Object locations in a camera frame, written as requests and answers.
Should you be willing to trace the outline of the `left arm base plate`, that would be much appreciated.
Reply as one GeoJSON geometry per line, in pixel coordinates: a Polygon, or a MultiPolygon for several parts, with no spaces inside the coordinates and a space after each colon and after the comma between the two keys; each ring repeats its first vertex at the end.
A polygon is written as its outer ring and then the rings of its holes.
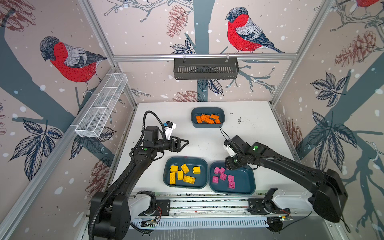
{"type": "Polygon", "coordinates": [[[147,199],[144,200],[130,200],[129,201],[129,208],[130,208],[130,215],[131,218],[137,218],[137,217],[160,217],[160,216],[169,216],[170,215],[170,207],[171,207],[171,201],[170,200],[156,200],[156,206],[153,210],[145,210],[141,213],[139,213],[139,210],[143,210],[144,203],[149,203],[147,199]]]}

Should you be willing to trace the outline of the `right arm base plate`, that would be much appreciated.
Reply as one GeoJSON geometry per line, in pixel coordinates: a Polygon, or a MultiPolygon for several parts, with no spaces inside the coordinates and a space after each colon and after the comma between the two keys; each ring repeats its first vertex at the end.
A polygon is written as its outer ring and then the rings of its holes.
{"type": "Polygon", "coordinates": [[[290,209],[281,209],[273,201],[264,199],[248,199],[247,211],[251,215],[290,215],[290,209]]]}

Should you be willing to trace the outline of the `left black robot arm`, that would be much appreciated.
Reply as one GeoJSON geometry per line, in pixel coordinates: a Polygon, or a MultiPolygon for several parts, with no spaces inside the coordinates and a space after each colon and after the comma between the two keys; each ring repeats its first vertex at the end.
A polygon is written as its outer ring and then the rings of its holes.
{"type": "Polygon", "coordinates": [[[130,227],[131,219],[143,212],[156,210],[156,195],[150,191],[140,191],[130,201],[129,197],[142,174],[156,160],[158,153],[165,151],[179,153],[188,140],[172,135],[176,124],[170,121],[160,126],[142,125],[141,136],[129,152],[130,163],[118,179],[104,192],[97,192],[91,199],[88,225],[89,239],[95,237],[107,240],[122,240],[130,227]]]}

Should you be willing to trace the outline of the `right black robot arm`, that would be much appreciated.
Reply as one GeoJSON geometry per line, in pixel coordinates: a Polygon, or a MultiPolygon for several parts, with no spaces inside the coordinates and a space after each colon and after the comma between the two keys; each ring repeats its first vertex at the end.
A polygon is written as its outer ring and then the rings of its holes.
{"type": "Polygon", "coordinates": [[[308,190],[312,194],[308,201],[320,217],[333,223],[344,219],[348,193],[337,172],[305,166],[259,142],[249,145],[239,136],[225,140],[224,148],[229,154],[226,168],[236,170],[251,164],[273,170],[308,190]]]}

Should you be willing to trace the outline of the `orange long lego brick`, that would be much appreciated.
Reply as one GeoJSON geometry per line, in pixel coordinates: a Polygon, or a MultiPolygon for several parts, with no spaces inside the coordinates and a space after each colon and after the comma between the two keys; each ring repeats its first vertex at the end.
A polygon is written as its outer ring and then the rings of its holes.
{"type": "Polygon", "coordinates": [[[201,120],[207,124],[215,124],[215,121],[207,115],[201,115],[201,120]]]}

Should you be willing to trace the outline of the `yellow long lego brick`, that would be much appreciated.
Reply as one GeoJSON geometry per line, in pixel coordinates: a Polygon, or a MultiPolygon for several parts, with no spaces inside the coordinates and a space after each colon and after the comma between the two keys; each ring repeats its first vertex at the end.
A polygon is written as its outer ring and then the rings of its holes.
{"type": "Polygon", "coordinates": [[[177,173],[171,172],[169,176],[169,184],[170,185],[175,185],[177,180],[177,173]]]}
{"type": "Polygon", "coordinates": [[[196,181],[196,178],[190,177],[190,176],[184,176],[183,182],[189,183],[189,184],[194,184],[196,181]]]}

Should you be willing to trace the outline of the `yellow tall lego brick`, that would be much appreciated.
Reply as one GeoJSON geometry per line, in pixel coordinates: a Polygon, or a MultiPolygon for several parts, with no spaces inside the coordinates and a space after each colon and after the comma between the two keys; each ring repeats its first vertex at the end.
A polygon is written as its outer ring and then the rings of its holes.
{"type": "Polygon", "coordinates": [[[177,179],[182,181],[184,179],[184,171],[177,171],[177,179]]]}

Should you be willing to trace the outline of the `yellow square lego brick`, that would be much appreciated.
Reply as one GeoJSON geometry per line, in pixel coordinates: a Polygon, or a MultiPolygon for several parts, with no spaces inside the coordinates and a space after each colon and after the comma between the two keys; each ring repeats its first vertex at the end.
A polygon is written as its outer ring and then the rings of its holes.
{"type": "Polygon", "coordinates": [[[201,174],[201,167],[193,167],[193,174],[194,175],[201,174]]]}

